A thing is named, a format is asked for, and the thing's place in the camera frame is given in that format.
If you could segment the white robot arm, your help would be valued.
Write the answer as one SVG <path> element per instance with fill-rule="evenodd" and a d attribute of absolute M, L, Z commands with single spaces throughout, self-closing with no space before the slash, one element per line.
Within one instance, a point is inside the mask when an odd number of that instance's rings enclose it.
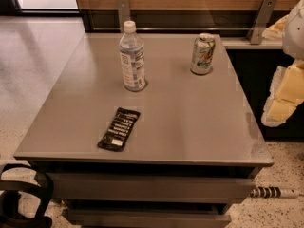
<path fill-rule="evenodd" d="M 278 127 L 285 124 L 304 102 L 304 0 L 266 28 L 262 36 L 281 39 L 283 52 L 294 58 L 290 66 L 277 67 L 263 107 L 261 122 L 265 126 Z"/>

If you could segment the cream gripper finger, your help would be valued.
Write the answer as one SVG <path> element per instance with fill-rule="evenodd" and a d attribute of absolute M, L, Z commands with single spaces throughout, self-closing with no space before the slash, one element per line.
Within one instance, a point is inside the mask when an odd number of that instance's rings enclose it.
<path fill-rule="evenodd" d="M 261 122 L 269 127 L 285 124 L 303 102 L 304 62 L 295 60 L 288 67 L 279 66 L 271 82 Z"/>
<path fill-rule="evenodd" d="M 262 37 L 269 40 L 281 40 L 288 16 L 285 15 L 262 32 Z"/>

